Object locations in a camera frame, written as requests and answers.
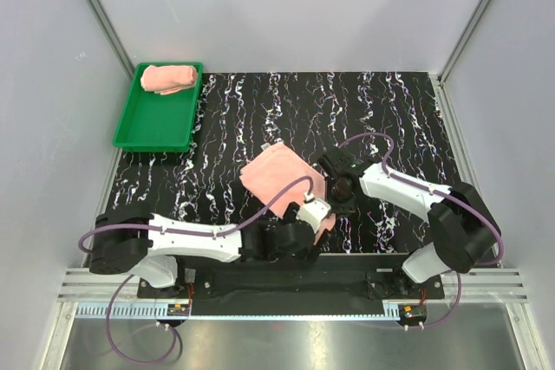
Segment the pink striped towel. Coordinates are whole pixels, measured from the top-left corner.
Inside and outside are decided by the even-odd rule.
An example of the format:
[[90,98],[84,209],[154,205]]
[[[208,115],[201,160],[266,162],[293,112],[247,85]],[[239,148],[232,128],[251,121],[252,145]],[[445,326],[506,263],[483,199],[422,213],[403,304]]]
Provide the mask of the pink striped towel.
[[142,88],[151,93],[169,95],[193,88],[199,78],[198,70],[189,65],[148,66],[141,78]]

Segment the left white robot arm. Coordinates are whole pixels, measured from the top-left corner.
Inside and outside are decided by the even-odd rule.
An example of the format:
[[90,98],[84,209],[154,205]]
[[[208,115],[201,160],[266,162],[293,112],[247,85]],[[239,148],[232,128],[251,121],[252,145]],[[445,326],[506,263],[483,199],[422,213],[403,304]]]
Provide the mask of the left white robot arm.
[[165,295],[186,290],[180,257],[220,263],[276,262],[311,254],[326,214],[311,204],[290,204],[277,222],[208,225],[182,222],[148,208],[100,215],[80,241],[92,240],[89,271],[96,275],[135,275]]

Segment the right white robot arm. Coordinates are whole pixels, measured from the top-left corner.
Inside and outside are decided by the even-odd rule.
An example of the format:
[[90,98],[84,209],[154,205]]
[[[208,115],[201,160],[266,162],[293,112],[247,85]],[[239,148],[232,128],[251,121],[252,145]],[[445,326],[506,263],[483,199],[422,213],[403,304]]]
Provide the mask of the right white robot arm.
[[431,242],[394,271],[394,287],[401,296],[417,295],[425,281],[450,270],[466,274],[494,246],[500,255],[504,252],[498,225],[468,183],[429,183],[384,161],[357,160],[340,147],[326,152],[318,164],[326,174],[326,200],[338,217],[353,213],[356,198],[363,195],[394,204],[428,224]]

